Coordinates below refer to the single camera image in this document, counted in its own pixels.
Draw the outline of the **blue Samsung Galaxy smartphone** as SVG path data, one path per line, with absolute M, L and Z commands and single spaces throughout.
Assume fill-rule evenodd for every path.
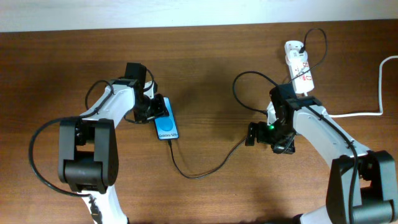
M 165 106 L 169 114 L 155 119 L 155 128 L 159 140 L 178 139 L 179 133 L 169 98 L 165 97 Z

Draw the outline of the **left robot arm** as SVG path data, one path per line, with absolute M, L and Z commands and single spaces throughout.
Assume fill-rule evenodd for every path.
M 128 113 L 133 113 L 135 123 L 168 115 L 155 81 L 111 80 L 84 113 L 60 122 L 58 177 L 83 199 L 94 223 L 129 221 L 115 187 L 119 172 L 116 128 Z

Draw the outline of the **white power strip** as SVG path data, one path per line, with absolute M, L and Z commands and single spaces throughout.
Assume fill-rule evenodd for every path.
M 298 40 L 287 41 L 284 45 L 285 54 L 290 49 L 301 51 L 303 43 Z M 293 88 L 296 94 L 306 95 L 314 89 L 312 74 L 308 62 L 300 62 L 288 65 Z

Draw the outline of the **white USB charger plug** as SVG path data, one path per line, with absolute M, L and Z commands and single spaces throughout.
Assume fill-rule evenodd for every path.
M 308 62 L 308 53 L 305 50 L 300 53 L 299 50 L 290 49 L 286 51 L 285 61 L 287 65 L 292 65 L 300 62 Z

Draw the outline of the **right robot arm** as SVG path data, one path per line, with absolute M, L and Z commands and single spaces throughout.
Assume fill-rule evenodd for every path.
M 276 154 L 295 152 L 303 136 L 330 167 L 325 205 L 294 217 L 294 223 L 392 223 L 397 220 L 394 158 L 357 142 L 330 118 L 313 96 L 298 97 L 291 84 L 270 91 L 273 113 L 250 123 L 245 145 L 268 144 Z

